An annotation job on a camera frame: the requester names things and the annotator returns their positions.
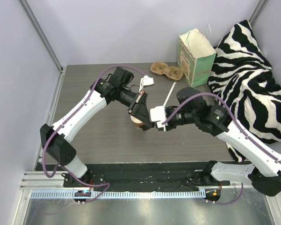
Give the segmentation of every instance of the cushion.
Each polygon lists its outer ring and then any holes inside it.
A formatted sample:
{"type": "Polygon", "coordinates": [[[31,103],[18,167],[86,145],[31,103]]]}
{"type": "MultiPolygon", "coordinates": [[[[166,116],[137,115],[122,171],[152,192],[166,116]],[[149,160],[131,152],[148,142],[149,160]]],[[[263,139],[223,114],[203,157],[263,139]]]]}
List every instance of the cushion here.
{"type": "MultiPolygon", "coordinates": [[[[261,52],[250,23],[235,24],[215,50],[208,80],[211,91],[263,143],[281,142],[281,86],[273,78],[272,66],[261,52]]],[[[244,160],[237,147],[228,148],[236,161],[244,160]]]]}

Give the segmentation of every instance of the zebra print pillow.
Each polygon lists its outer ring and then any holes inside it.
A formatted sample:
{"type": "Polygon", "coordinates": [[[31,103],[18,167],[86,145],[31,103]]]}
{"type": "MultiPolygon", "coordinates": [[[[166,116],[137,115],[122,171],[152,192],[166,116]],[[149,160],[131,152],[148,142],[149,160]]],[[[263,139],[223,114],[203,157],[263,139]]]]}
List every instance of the zebra print pillow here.
{"type": "MultiPolygon", "coordinates": [[[[281,86],[272,77],[272,66],[258,47],[247,20],[234,25],[216,48],[208,80],[243,126],[263,143],[281,142],[281,86]]],[[[245,158],[232,146],[232,157],[245,158]]]]}

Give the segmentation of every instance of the green paper bag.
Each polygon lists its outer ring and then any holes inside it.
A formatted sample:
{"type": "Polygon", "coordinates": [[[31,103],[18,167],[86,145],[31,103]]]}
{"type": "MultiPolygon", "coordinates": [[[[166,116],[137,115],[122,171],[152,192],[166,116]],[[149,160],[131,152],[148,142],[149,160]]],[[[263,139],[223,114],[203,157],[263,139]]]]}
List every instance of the green paper bag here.
{"type": "Polygon", "coordinates": [[[207,83],[215,55],[216,51],[198,29],[179,35],[177,63],[190,87],[207,83]]]}

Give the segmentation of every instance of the wood grain surface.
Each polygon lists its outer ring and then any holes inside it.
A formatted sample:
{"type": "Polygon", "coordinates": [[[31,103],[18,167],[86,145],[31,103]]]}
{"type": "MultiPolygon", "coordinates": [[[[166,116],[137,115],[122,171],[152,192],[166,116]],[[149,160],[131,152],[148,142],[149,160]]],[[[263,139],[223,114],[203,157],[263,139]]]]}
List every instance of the wood grain surface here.
{"type": "MultiPolygon", "coordinates": [[[[146,88],[148,109],[163,105],[173,81],[166,76],[151,73],[151,63],[129,65],[154,78],[155,85],[146,88]]],[[[54,121],[68,113],[86,94],[99,74],[109,66],[67,66],[54,121]]],[[[139,85],[141,75],[132,72],[135,78],[131,84],[139,85]]],[[[176,92],[183,87],[187,87],[184,77],[177,82],[167,105],[179,104],[176,92]]],[[[210,91],[207,85],[198,89],[201,92],[210,91]]],[[[178,127],[169,132],[156,129],[143,132],[137,129],[127,113],[127,107],[119,102],[111,102],[91,118],[71,144],[84,163],[231,160],[223,141],[201,132],[194,125],[178,127]]],[[[54,161],[48,157],[47,162],[54,161]]]]}

